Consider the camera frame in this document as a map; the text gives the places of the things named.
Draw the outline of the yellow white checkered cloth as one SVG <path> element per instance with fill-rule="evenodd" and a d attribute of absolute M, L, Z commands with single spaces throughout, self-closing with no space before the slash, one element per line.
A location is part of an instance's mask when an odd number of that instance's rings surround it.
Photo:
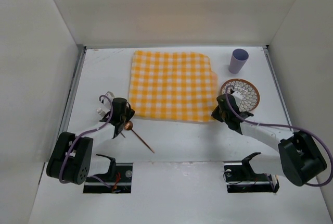
<path fill-rule="evenodd" d="M 217 97 L 217 75 L 208 56 L 195 52 L 136 51 L 129 102 L 140 117 L 210 122 Z"/>

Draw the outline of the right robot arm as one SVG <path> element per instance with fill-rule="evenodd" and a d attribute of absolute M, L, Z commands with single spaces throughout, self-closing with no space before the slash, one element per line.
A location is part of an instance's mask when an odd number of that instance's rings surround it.
<path fill-rule="evenodd" d="M 332 154 L 326 144 L 314 133 L 289 125 L 252 121 L 252 113 L 240 112 L 232 94 L 221 94 L 212 117 L 225 123 L 240 135 L 251 137 L 274 149 L 278 156 L 264 156 L 257 152 L 244 158 L 242 163 L 251 172 L 272 173 L 286 177 L 296 186 L 309 185 L 310 180 L 327 169 L 327 163 L 317 144 Z"/>

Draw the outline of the lilac plastic cup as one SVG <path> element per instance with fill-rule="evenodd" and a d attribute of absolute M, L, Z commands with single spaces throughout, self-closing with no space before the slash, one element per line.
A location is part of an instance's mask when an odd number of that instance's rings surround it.
<path fill-rule="evenodd" d="M 233 50 L 228 68 L 229 72 L 232 74 L 238 74 L 248 58 L 249 54 L 246 50 L 241 48 Z"/>

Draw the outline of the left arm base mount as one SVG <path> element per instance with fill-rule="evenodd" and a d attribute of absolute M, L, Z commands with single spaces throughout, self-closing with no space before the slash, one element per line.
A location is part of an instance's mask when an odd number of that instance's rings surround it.
<path fill-rule="evenodd" d="M 116 164 L 114 175 L 96 175 L 88 178 L 84 194 L 130 194 L 132 189 L 133 163 Z"/>

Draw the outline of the floral patterned ceramic plate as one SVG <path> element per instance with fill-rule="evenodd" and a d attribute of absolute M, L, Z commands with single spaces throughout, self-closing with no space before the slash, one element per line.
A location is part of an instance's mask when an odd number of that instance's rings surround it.
<path fill-rule="evenodd" d="M 253 111 L 257 108 L 260 102 L 260 94 L 258 89 L 249 81 L 244 79 L 230 79 L 223 83 L 220 88 L 220 94 L 225 94 L 228 86 L 228 93 L 239 91 L 243 95 L 243 100 L 236 103 L 240 111 Z"/>

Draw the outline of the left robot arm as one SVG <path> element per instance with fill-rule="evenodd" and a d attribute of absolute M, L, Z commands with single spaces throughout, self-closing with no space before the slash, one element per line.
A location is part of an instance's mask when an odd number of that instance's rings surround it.
<path fill-rule="evenodd" d="M 135 111 L 126 99 L 110 93 L 101 95 L 99 101 L 101 120 L 96 125 L 80 134 L 60 133 L 47 164 L 49 177 L 80 185 L 87 179 L 106 184 L 116 176 L 116 160 L 98 149 L 121 134 Z"/>

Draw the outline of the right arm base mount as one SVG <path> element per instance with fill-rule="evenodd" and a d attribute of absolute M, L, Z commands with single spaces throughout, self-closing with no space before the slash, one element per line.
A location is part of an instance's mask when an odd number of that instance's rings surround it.
<path fill-rule="evenodd" d="M 224 163 L 223 179 L 228 193 L 277 193 L 277 176 L 254 173 L 241 162 Z"/>

